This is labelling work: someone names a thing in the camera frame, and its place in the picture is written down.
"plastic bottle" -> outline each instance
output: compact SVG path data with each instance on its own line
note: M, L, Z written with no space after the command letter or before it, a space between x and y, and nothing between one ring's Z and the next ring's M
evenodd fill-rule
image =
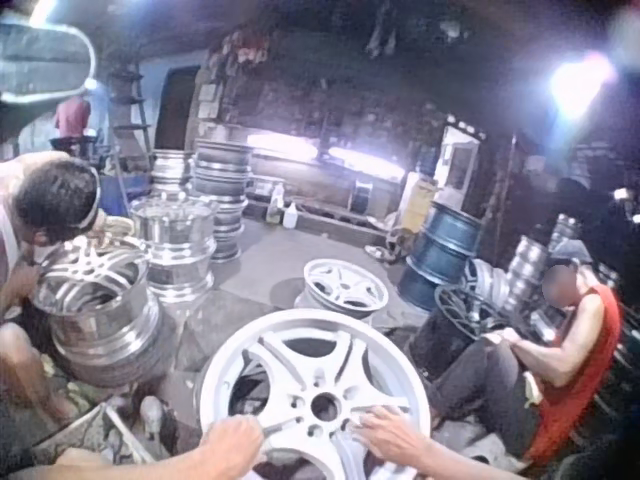
M294 229L298 223L298 210L296 204L291 202L289 208L284 212L284 219L282 220L282 226L284 228Z
M278 183L271 193L271 201L267 208L267 222L280 223L280 211L284 207L284 186Z

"concrete floor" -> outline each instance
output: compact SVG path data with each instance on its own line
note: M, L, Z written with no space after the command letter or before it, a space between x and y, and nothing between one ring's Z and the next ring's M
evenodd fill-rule
M304 266L318 258L349 261L385 283L389 304L372 319L374 327L421 325L426 319L423 311L398 297L394 285L403 267L387 268L362 248L251 220L245 220L240 245L240 258L213 265L216 281L212 292L198 305L170 310L179 327L184 325L177 370L200 370L240 327L267 313L293 308L304 289Z

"hand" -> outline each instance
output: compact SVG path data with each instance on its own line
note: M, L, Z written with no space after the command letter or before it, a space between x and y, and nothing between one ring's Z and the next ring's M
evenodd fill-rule
M237 480L258 463L263 442L262 427L256 418L237 415L213 425L199 449L211 471L219 472L216 480Z
M6 306L17 305L33 293L40 278L37 266L17 265L2 288Z
M374 407L360 420L354 431L365 445L381 460L418 468L425 455L429 439L418 432L398 413L383 407Z
M522 337L513 328L505 328L498 333L509 345L515 345L522 341Z

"wheel center hole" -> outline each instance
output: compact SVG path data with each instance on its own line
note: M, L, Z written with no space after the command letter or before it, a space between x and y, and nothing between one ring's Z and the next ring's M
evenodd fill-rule
M330 393L321 393L311 401L311 412L323 422L331 422L340 413L338 399Z

